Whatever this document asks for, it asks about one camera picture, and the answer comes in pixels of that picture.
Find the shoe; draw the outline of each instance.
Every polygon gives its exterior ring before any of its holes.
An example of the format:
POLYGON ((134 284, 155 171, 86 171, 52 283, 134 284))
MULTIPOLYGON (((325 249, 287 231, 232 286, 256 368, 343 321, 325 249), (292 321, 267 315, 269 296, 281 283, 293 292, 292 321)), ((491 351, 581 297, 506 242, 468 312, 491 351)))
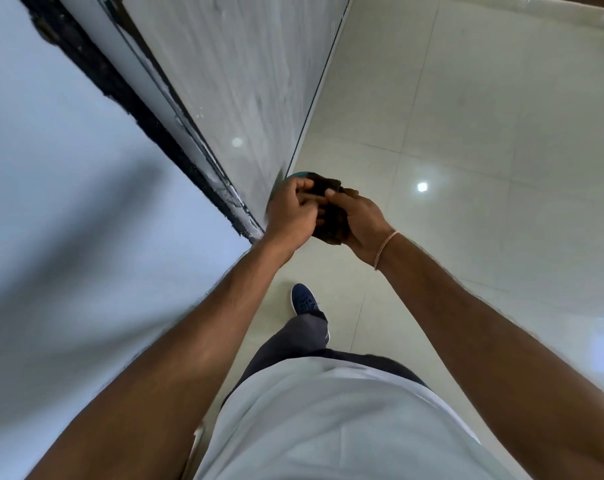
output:
MULTIPOLYGON (((313 296, 311 290, 309 290, 302 283, 298 283, 291 288, 291 306, 293 306, 293 310, 296 315, 304 315, 312 310, 320 311, 319 306, 317 306, 317 300, 313 296)), ((326 329, 326 343, 329 343, 331 339, 331 334, 329 333, 328 328, 326 329)))

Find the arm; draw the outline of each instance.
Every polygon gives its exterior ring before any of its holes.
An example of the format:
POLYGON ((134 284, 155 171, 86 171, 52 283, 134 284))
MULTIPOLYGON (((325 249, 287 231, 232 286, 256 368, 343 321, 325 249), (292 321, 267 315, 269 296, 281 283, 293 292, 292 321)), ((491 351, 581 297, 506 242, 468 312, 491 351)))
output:
POLYGON ((178 476, 270 282, 314 231, 323 198, 301 193, 312 186, 305 178, 282 185, 265 237, 80 412, 29 479, 178 476))
MULTIPOLYGON (((327 192, 368 264, 392 232, 378 206, 327 192)), ((604 393, 395 235, 378 269, 500 442, 538 480, 604 479, 604 393)))

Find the shirt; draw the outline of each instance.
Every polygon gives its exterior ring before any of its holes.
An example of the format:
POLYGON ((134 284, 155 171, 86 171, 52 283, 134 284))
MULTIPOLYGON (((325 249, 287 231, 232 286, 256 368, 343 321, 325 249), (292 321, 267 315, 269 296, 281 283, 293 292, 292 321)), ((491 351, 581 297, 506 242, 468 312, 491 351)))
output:
POLYGON ((246 379, 220 411, 195 480, 513 480, 428 388, 322 357, 246 379))

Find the person's right hand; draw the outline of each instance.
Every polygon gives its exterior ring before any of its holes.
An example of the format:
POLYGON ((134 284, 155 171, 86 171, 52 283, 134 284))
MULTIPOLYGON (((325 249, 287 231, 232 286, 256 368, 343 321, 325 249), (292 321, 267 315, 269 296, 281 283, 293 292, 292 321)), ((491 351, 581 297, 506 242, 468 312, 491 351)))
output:
POLYGON ((394 232, 380 208, 353 189, 344 189, 344 193, 328 189, 326 198, 330 203, 346 210, 351 233, 345 244, 353 250, 355 256, 373 266, 379 248, 394 232))

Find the door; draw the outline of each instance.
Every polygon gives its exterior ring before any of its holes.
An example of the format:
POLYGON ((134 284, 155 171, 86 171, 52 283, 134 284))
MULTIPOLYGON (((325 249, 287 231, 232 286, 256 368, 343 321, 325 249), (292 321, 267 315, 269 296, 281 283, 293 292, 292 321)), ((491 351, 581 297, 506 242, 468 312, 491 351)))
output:
POLYGON ((128 31, 264 225, 349 0, 114 0, 128 31))

